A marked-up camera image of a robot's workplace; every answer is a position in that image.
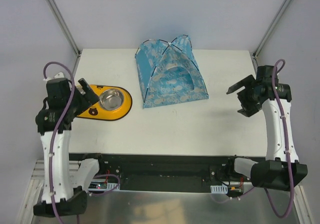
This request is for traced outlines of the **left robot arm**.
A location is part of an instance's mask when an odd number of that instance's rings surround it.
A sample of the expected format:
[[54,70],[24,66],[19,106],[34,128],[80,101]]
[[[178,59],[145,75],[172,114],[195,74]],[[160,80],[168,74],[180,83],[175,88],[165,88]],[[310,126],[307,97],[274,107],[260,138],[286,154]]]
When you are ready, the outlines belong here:
[[106,167],[90,154],[76,174],[70,173],[69,144],[72,122],[99,101],[84,78],[75,86],[65,77],[46,83],[47,97],[35,117],[44,155],[44,184],[41,201],[33,206],[38,217],[58,218],[84,214],[88,187],[93,178],[105,175]]

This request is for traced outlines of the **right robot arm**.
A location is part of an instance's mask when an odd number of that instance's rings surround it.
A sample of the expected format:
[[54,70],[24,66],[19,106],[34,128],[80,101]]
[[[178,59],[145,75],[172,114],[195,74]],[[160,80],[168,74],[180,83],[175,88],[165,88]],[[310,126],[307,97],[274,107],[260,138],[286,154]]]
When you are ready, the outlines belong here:
[[296,153],[291,131],[291,88],[279,83],[277,68],[259,66],[256,76],[249,75],[228,88],[237,93],[239,114],[249,118],[262,111],[265,118],[267,151],[265,160],[253,161],[247,157],[232,156],[225,166],[225,176],[237,181],[248,177],[254,187],[289,192],[308,174]]

